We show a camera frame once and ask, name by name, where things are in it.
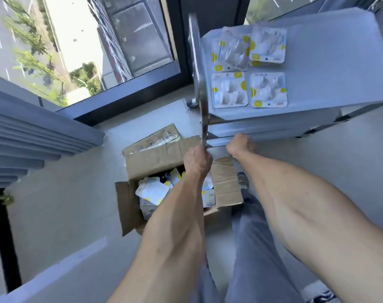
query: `gray pants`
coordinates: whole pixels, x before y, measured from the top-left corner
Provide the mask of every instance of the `gray pants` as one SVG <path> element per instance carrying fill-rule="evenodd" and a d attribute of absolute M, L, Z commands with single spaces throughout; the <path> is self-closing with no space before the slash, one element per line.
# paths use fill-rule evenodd
<path fill-rule="evenodd" d="M 244 203 L 232 209 L 236 259 L 225 302 L 302 303 L 277 253 L 263 207 L 247 189 L 242 195 Z M 191 302 L 222 302 L 208 264 L 201 268 Z"/>

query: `window frame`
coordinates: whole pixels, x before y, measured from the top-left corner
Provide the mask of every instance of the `window frame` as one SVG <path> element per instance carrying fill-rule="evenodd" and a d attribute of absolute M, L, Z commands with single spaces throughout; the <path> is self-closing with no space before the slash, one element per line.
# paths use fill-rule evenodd
<path fill-rule="evenodd" d="M 177 59 L 97 95 L 64 107 L 56 111 L 58 114 L 94 126 L 192 83 L 181 1 L 166 0 L 166 3 Z M 169 36 L 167 21 L 165 21 L 165 27 Z"/>

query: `window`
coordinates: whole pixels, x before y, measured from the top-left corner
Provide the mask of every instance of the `window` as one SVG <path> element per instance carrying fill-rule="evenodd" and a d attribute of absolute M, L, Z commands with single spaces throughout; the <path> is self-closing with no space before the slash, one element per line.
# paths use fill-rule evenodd
<path fill-rule="evenodd" d="M 166 0 L 0 0 L 0 77 L 73 118 L 171 77 L 184 86 L 190 77 L 176 1 L 168 8 Z"/>
<path fill-rule="evenodd" d="M 250 0 L 245 24 L 280 17 L 316 0 Z"/>

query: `foot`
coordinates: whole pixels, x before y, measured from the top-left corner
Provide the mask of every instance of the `foot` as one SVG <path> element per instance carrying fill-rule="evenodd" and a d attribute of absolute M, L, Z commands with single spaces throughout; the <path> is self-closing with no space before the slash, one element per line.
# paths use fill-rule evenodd
<path fill-rule="evenodd" d="M 238 172 L 238 183 L 240 189 L 249 189 L 249 179 L 245 172 Z"/>

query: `glass pane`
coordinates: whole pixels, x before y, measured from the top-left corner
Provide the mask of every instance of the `glass pane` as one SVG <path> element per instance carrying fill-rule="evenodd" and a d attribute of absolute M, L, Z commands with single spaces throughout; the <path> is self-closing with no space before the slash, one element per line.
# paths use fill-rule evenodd
<path fill-rule="evenodd" d="M 250 0 L 245 24 L 268 21 L 316 0 Z"/>
<path fill-rule="evenodd" d="M 0 0 L 0 77 L 56 105 L 171 61 L 159 0 Z"/>

